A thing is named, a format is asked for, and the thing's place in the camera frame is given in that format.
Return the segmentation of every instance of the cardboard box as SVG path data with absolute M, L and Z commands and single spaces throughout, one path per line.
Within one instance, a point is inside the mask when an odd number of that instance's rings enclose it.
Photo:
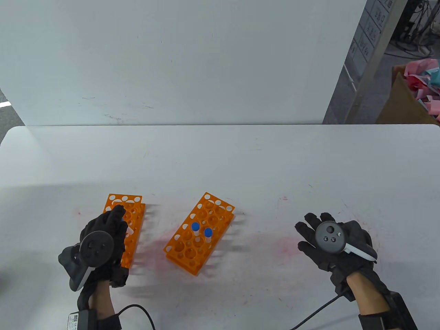
M 376 124 L 434 124 L 440 123 L 413 96 L 403 77 L 405 66 L 392 69 L 392 88 Z

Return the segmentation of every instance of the vr controller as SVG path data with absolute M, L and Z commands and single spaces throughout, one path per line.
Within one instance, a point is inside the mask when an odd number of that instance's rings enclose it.
M 66 247 L 58 256 L 58 262 L 70 276 L 70 289 L 80 290 L 90 273 L 110 259 L 113 248 L 113 238 L 105 231 L 94 231 L 82 242 Z
M 368 261 L 376 261 L 378 254 L 367 244 L 351 242 L 342 227 L 333 221 L 324 221 L 315 232 L 318 246 L 331 254 L 354 253 Z

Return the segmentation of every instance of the wrist strap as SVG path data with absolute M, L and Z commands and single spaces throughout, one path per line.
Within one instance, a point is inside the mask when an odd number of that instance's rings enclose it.
M 363 330 L 392 330 L 401 327 L 399 317 L 394 311 L 371 315 L 359 315 Z
M 121 330 L 121 322 L 119 320 L 119 315 L 115 314 L 106 319 L 98 321 L 97 330 Z

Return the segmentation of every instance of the white wall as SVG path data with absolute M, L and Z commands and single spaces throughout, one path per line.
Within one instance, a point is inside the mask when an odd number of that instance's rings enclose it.
M 365 0 L 0 0 L 26 125 L 321 123 Z

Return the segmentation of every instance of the label sticker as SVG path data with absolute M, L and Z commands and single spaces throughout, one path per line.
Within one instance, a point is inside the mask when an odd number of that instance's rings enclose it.
M 67 330 L 78 330 L 78 315 L 79 313 L 72 313 L 67 320 Z

